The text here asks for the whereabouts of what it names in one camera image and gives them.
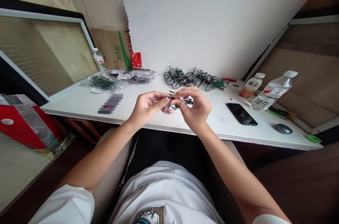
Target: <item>smartphone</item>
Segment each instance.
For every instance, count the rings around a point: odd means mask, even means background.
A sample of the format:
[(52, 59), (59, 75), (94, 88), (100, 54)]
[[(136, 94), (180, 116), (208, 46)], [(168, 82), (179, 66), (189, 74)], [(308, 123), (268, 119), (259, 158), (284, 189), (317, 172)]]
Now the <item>smartphone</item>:
[(249, 113), (238, 103), (227, 103), (226, 104), (230, 111), (234, 114), (236, 119), (241, 123), (242, 125), (251, 125), (251, 126), (257, 126), (258, 123), (253, 119), (253, 117), (250, 116)]

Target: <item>table surface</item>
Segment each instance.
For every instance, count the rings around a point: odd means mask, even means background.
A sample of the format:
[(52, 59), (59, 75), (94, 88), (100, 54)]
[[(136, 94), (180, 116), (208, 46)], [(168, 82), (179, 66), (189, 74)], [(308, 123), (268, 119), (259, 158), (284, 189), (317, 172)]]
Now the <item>table surface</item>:
[[(159, 91), (170, 93), (175, 92), (171, 86), (167, 85), (158, 76), (156, 83), (147, 85), (129, 85), (117, 94), (123, 94), (123, 99), (112, 114), (98, 114), (98, 109), (104, 105), (111, 93), (92, 93), (89, 86), (77, 86), (53, 101), (45, 104), (41, 109), (52, 115), (69, 116), (74, 118), (89, 119), (101, 122), (122, 124), (128, 119), (133, 111), (136, 99), (139, 94)], [(268, 112), (257, 112), (249, 106), (254, 97), (244, 99), (240, 97), (240, 87), (235, 87), (234, 83), (221, 91), (213, 89), (210, 92), (204, 90), (205, 85), (200, 87), (202, 93), (208, 98), (212, 105), (212, 111), (207, 119), (207, 123), (220, 139), (242, 141), (248, 143), (284, 147), (299, 150), (316, 150), (322, 148), (320, 144), (307, 140), (305, 133), (296, 124), (289, 120), (283, 120)], [(244, 126), (238, 122), (229, 111), (226, 103), (239, 103), (257, 121), (257, 126)], [(274, 126), (278, 123), (287, 125), (293, 130), (292, 134), (282, 134)], [(180, 109), (173, 114), (167, 115), (157, 112), (144, 128), (158, 129), (162, 131), (194, 134), (185, 123)]]

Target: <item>computer mouse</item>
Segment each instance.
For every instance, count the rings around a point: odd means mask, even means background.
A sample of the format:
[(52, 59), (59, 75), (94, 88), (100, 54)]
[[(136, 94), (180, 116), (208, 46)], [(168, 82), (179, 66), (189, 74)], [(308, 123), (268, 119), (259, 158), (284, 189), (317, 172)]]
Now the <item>computer mouse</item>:
[(275, 125), (275, 128), (283, 134), (291, 134), (293, 132), (290, 127), (281, 123)]

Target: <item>bottle cap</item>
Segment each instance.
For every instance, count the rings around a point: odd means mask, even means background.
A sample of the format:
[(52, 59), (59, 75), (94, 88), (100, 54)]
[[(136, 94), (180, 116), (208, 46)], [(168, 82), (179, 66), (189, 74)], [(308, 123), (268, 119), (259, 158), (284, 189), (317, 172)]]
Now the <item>bottle cap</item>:
[(298, 75), (298, 73), (295, 71), (286, 71), (284, 73), (284, 76), (291, 77), (291, 78), (294, 78), (296, 75)]
[(256, 76), (257, 78), (264, 78), (264, 77), (266, 76), (266, 74), (263, 74), (263, 73), (258, 72), (258, 73), (255, 74), (255, 76)]

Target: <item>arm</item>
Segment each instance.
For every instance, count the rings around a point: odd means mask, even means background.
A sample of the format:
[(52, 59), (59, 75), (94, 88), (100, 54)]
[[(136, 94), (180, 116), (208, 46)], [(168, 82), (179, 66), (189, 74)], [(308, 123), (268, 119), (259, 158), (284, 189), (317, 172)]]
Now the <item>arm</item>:
[(232, 151), (218, 138), (206, 123), (211, 111), (210, 102), (197, 87), (187, 87), (178, 91), (174, 98), (191, 96), (194, 99), (189, 108), (180, 99), (170, 104), (177, 104), (184, 120), (191, 130), (200, 138), (210, 155), (223, 182), (233, 195), (245, 223), (252, 224), (261, 214), (271, 214), (291, 223), (268, 191)]
[(168, 94), (148, 92), (138, 96), (131, 116), (119, 126), (102, 144), (86, 155), (62, 180), (58, 188), (65, 184), (83, 187), (92, 194), (106, 171), (129, 141), (152, 116), (169, 103)]

